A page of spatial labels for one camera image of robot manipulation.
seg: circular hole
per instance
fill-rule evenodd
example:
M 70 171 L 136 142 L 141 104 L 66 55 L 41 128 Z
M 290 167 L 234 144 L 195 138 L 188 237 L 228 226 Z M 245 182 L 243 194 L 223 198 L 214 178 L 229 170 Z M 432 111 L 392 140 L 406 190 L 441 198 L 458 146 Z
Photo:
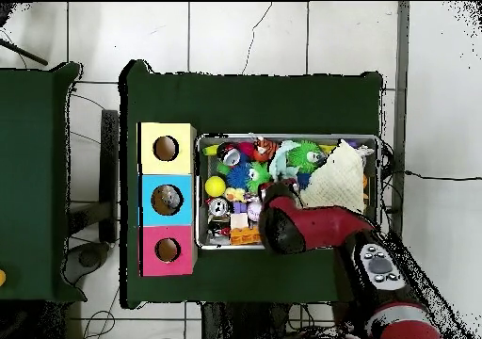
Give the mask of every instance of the circular hole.
M 181 246 L 174 238 L 163 238 L 155 244 L 155 254 L 165 263 L 174 262 L 181 254 Z
M 161 216 L 172 216 L 183 205 L 183 195 L 177 186 L 162 185 L 153 191 L 151 205 Z
M 154 142 L 153 151 L 157 159 L 169 162 L 178 155 L 179 144 L 174 137 L 162 136 Z

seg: orange block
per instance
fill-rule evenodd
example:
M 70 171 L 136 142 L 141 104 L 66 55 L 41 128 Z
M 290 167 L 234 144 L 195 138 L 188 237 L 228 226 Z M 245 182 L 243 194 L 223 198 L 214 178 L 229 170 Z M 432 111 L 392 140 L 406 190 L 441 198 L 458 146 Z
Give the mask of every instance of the orange block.
M 261 242 L 258 227 L 231 230 L 231 245 L 247 245 Z

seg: plush toy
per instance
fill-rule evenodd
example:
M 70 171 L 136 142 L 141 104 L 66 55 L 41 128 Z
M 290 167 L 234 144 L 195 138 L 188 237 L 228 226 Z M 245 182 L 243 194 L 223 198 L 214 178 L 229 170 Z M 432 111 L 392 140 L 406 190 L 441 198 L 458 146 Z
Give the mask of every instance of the plush toy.
M 249 179 L 247 181 L 249 192 L 258 192 L 258 186 L 267 183 L 270 178 L 271 174 L 267 171 L 267 163 L 249 163 Z
M 288 163 L 299 168 L 300 173 L 313 173 L 326 159 L 320 147 L 310 141 L 300 141 L 299 147 L 288 153 Z
M 280 179 L 297 178 L 298 168 L 287 167 L 286 155 L 299 146 L 300 144 L 289 139 L 281 143 L 280 148 L 278 148 L 269 164 L 269 174 L 271 174 L 275 182 Z
M 254 153 L 253 158 L 256 162 L 267 162 L 272 159 L 276 151 L 280 148 L 276 142 L 270 141 L 263 137 L 258 137 L 254 141 Z
M 222 162 L 217 162 L 216 170 L 219 174 L 226 175 L 230 172 L 231 168 Z
M 247 182 L 249 179 L 249 163 L 239 162 L 226 175 L 228 186 L 231 188 L 248 189 Z
M 246 191 L 242 188 L 226 188 L 224 191 L 224 198 L 230 202 L 246 202 L 245 198 Z
M 245 154 L 249 160 L 254 156 L 254 145 L 251 142 L 239 142 L 236 144 L 236 148 L 240 153 Z
M 305 189 L 310 182 L 310 173 L 298 173 L 297 174 L 297 184 L 299 185 L 299 189 Z

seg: green mat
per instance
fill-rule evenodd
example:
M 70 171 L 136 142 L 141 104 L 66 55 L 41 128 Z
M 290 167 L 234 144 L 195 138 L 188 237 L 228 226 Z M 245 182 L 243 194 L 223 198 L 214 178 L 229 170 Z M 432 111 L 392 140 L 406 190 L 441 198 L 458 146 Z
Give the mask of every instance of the green mat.
M 193 275 L 138 276 L 139 121 L 186 122 L 200 133 L 378 135 L 378 73 L 296 77 L 155 74 L 131 61 L 120 75 L 121 301 L 338 299 L 332 250 L 275 256 L 263 250 L 200 250 Z
M 0 70 L 0 299 L 81 300 L 60 276 L 67 235 L 66 101 L 80 66 Z

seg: stuffed toy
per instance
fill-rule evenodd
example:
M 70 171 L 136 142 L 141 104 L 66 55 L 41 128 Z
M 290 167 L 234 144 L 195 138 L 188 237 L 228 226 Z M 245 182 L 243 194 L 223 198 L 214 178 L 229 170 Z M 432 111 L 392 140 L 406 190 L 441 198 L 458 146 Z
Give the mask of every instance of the stuffed toy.
M 300 141 L 299 146 L 288 153 L 288 164 L 298 168 L 300 173 L 313 173 L 327 159 L 314 142 Z
M 252 162 L 249 164 L 249 179 L 247 181 L 249 192 L 258 192 L 258 186 L 267 183 L 270 178 L 271 174 L 267 171 L 267 163 Z

